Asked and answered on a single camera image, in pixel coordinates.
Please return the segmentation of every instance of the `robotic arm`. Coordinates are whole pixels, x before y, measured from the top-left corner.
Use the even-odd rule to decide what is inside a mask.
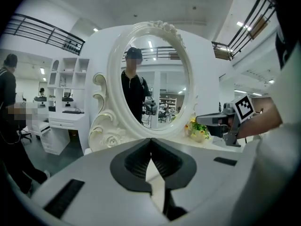
[[[240,125],[255,113],[248,95],[239,97],[233,102],[225,103],[221,113],[213,113],[196,117],[199,124],[206,125],[212,136],[223,138],[226,145],[239,146],[237,135]],[[228,120],[233,118],[232,127]]]
[[[145,114],[147,115],[156,115],[158,111],[158,106],[156,105],[153,97],[146,96],[144,101]]]

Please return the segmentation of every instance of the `black pants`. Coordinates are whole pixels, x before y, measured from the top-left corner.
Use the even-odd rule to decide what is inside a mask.
[[[27,193],[31,187],[32,180],[42,184],[46,181],[47,176],[44,172],[36,169],[23,147],[21,141],[12,145],[7,144],[18,141],[19,136],[16,132],[8,132],[8,130],[1,131],[0,145],[1,145],[1,159],[11,175],[15,183],[19,186],[23,193]]]

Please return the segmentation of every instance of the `keyboard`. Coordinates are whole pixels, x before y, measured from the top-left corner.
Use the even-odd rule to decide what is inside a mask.
[[[81,114],[80,111],[63,111],[63,113],[68,113],[68,114]]]

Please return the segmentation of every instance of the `railing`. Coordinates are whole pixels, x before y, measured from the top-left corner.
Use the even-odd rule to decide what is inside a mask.
[[[237,53],[240,53],[250,41],[258,36],[258,34],[268,25],[269,19],[274,13],[275,6],[271,1],[256,0],[245,22],[228,44],[232,58],[234,58]]]
[[[213,51],[216,58],[231,60],[232,50],[226,44],[212,42]]]
[[[43,42],[80,55],[85,41],[34,17],[14,14],[3,33]]]
[[[171,46],[163,47],[152,47],[152,48],[141,48],[143,60],[148,61],[149,59],[158,60],[160,58],[168,58],[170,60],[180,60],[177,51]],[[127,51],[124,52],[122,57],[122,62],[125,62],[125,55]]]

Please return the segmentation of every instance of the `gray floor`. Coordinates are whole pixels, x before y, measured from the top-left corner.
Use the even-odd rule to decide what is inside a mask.
[[[48,170],[51,175],[83,156],[78,136],[70,138],[70,143],[60,155],[46,153],[41,141],[35,136],[32,136],[31,143],[27,139],[22,139],[22,143],[33,165],[41,171]]]

